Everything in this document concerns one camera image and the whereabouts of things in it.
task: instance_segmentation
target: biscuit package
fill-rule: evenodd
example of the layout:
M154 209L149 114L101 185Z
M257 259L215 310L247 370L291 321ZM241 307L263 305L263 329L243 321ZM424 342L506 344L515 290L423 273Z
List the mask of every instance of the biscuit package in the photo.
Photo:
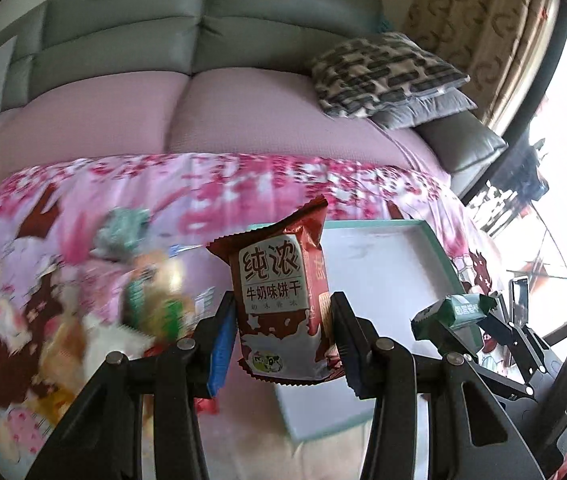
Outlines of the biscuit package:
M319 243L326 210L321 196L276 224L208 246L230 266L240 365L255 378L318 384L343 375Z

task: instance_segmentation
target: blanket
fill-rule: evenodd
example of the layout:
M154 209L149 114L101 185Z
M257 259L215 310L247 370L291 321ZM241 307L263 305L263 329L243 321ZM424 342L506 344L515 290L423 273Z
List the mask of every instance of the blanket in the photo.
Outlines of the blanket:
M432 176L319 157L112 156L28 168L0 185L0 472L22 479L73 396L38 374L64 283L116 206L147 208L148 236L204 244L275 222L318 195L331 220L420 219L467 292L501 289L499 263L454 193Z

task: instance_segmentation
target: curtain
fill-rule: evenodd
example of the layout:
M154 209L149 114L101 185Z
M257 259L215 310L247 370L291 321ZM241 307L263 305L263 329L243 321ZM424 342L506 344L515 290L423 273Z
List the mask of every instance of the curtain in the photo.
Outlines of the curtain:
M414 0L403 29L470 74L461 90L477 104L474 114L502 133L545 54L558 8L559 0Z

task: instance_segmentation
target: pink comforter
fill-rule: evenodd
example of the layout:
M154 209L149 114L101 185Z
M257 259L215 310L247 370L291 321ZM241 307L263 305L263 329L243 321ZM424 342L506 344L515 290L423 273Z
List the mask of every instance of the pink comforter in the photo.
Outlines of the pink comforter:
M205 243L251 224L278 221L320 194L329 201L329 219L427 221L466 290L492 290L491 273L496 276L497 270L489 267L495 262L486 261L485 254L491 254L486 238L448 187L416 171L326 158L205 153L113 156L30 168L0 185L0 301L12 306L15 317L0 328L30 330L28 341L1 330L0 338L9 349L11 344L19 349L7 355L19 357L20 369L35 369L20 387L40 397L41 388L54 393L54 385L37 381L36 339L43 338L47 309L59 305L54 296L48 306L35 304L40 301L35 297L45 288L54 290L51 279L43 278L51 265L62 266L63 279L87 259L94 233L113 207L148 208L149 236ZM32 424L28 430L10 429L16 423L6 422L6 413L15 405L27 410L5 397L5 385L0 385L0 430L14 430L18 438L19 431L30 432L26 447L9 449L20 462L10 477L23 478L45 435ZM6 445L1 439L0 448Z

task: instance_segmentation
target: upholstered headboard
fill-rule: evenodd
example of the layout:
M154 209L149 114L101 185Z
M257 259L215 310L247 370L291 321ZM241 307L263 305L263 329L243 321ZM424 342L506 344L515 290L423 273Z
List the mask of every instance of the upholstered headboard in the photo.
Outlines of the upholstered headboard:
M121 72L303 73L344 38L376 32L381 17L381 0L48 0L0 32L0 45L17 37L2 109Z

